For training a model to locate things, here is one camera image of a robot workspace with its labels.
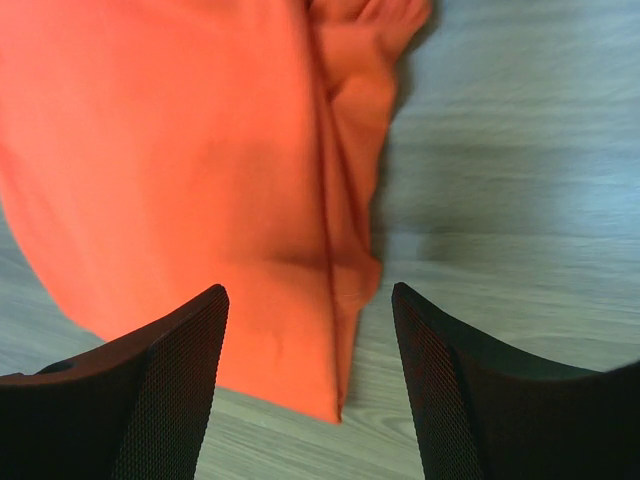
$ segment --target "orange towel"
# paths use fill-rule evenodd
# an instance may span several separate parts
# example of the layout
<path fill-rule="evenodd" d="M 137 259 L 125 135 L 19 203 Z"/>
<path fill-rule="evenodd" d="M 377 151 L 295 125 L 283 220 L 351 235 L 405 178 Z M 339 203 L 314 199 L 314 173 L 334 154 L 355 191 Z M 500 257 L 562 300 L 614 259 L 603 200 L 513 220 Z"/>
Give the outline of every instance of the orange towel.
<path fill-rule="evenodd" d="M 368 205 L 424 0 L 0 0 L 0 191 L 104 340 L 213 283 L 223 387 L 340 421 Z"/>

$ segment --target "wooden floor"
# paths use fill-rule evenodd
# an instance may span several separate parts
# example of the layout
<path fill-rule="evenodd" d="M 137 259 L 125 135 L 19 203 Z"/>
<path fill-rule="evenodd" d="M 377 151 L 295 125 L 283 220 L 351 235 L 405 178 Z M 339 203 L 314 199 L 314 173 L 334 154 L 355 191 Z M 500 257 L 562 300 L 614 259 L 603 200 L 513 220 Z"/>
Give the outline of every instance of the wooden floor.
<path fill-rule="evenodd" d="M 389 296 L 406 281 L 525 350 L 640 357 L 640 0 L 447 0 L 401 66 L 373 211 L 385 260 L 341 427 L 219 390 L 198 477 L 419 479 Z M 0 374 L 99 342 L 0 223 Z"/>

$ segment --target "orange napkin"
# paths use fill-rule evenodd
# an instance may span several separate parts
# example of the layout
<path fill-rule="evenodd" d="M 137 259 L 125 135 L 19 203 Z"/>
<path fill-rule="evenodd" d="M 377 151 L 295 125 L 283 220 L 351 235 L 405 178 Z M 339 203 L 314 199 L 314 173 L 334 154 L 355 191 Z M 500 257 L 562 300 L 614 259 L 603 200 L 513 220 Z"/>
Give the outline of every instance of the orange napkin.
<path fill-rule="evenodd" d="M 368 205 L 424 0 L 0 0 L 0 191 L 112 340 L 221 283 L 223 387 L 328 422 L 380 267 Z"/>

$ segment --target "cloth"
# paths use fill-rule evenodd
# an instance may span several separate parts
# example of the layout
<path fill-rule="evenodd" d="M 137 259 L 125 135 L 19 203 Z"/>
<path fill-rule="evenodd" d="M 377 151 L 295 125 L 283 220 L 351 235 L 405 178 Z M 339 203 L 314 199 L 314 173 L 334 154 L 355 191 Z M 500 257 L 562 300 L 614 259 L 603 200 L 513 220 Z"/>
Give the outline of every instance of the cloth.
<path fill-rule="evenodd" d="M 424 0 L 0 0 L 0 192 L 109 341 L 214 283 L 218 384 L 328 422 L 377 288 L 368 206 Z"/>

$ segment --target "fabric fold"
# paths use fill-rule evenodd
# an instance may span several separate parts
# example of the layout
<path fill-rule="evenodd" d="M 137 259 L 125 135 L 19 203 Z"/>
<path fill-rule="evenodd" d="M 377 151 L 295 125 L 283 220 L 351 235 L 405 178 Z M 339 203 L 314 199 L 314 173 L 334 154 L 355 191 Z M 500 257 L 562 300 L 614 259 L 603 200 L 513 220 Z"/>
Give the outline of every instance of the fabric fold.
<path fill-rule="evenodd" d="M 62 311 L 108 341 L 221 283 L 220 386 L 339 422 L 393 65 L 427 15 L 0 2 L 0 195 Z"/>

